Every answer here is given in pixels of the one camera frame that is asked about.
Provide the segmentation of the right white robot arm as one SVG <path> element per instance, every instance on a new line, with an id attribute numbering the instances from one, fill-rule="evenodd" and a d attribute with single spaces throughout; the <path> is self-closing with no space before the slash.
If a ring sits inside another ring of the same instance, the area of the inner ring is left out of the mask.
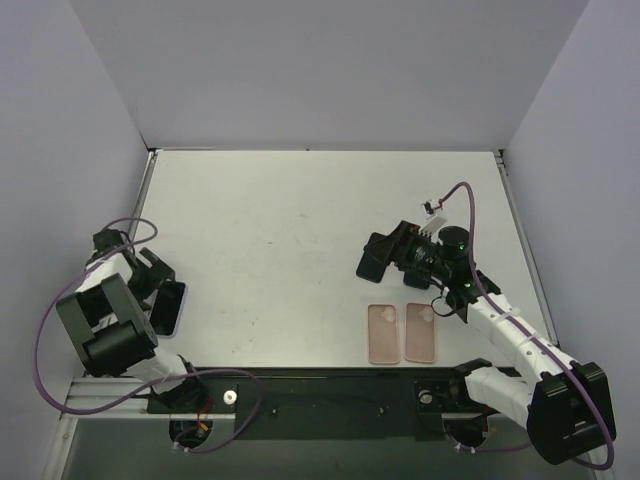
<path id="1" fill-rule="evenodd" d="M 378 283 L 395 266 L 413 288 L 438 287 L 454 315 L 518 372 L 510 377 L 483 359 L 458 366 L 460 376 L 446 386 L 453 406 L 468 409 L 478 403 L 498 411 L 523 427 L 552 465 L 611 447 L 617 432 L 605 372 L 594 362 L 579 363 L 537 333 L 476 268 L 471 252 L 462 227 L 445 227 L 431 236 L 403 221 L 387 235 L 371 234 L 356 274 Z"/>

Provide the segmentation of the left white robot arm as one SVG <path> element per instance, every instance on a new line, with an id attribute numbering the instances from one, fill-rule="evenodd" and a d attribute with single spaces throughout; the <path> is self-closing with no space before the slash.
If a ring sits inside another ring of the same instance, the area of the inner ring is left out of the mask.
<path id="1" fill-rule="evenodd" d="M 130 237 L 105 228 L 93 235 L 87 276 L 58 300 L 56 312 L 87 373 L 94 377 L 155 380 L 152 395 L 167 408 L 192 412 L 206 397 L 190 362 L 159 347 L 175 333 L 186 284 L 150 249 L 136 251 Z"/>

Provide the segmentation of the pink phone case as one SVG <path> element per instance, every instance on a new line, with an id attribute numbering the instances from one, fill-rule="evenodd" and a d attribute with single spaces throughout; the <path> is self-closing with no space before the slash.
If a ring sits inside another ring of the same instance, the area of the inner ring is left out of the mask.
<path id="1" fill-rule="evenodd" d="M 430 305 L 406 305 L 404 358 L 420 364 L 436 362 L 436 316 Z"/>

